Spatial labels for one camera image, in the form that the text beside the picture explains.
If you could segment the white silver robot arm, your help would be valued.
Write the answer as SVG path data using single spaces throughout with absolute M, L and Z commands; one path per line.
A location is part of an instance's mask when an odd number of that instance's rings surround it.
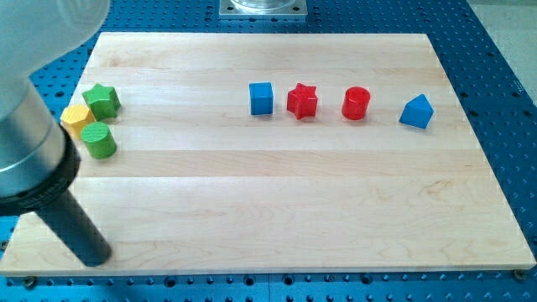
M 59 165 L 65 138 L 29 79 L 86 42 L 109 0 L 1 3 L 1 195 L 41 184 Z

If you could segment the clear robot base plate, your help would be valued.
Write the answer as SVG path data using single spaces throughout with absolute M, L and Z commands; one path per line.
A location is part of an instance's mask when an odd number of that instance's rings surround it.
M 297 16 L 308 14 L 306 0 L 220 0 L 221 17 Z

